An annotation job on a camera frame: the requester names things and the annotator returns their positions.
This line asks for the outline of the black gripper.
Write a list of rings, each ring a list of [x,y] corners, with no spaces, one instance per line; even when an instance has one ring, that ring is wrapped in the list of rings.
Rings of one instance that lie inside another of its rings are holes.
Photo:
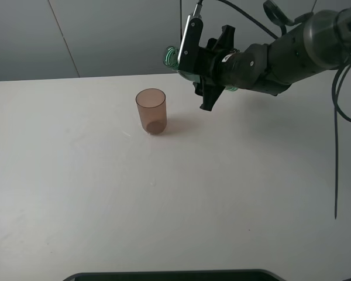
[[[195,94],[202,97],[200,109],[212,111],[224,89],[238,88],[276,96],[291,86],[271,75],[269,45],[251,44],[245,51],[234,48],[235,28],[222,27],[217,39],[210,38],[197,57],[197,74],[192,83]]]

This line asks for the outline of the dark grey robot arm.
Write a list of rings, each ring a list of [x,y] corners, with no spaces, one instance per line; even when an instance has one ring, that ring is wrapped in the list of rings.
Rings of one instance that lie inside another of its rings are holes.
[[[290,20],[273,2],[263,5],[267,17],[281,29],[270,44],[252,44],[240,52],[235,30],[226,25],[217,39],[199,46],[203,23],[198,1],[184,33],[184,54],[197,75],[195,93],[201,108],[211,111],[229,87],[276,96],[292,84],[351,63],[351,7],[342,11],[305,13]]]

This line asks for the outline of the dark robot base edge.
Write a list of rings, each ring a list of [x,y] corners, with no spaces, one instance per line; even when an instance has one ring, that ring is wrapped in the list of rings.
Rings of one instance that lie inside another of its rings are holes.
[[[263,269],[76,273],[66,280],[282,280]]]

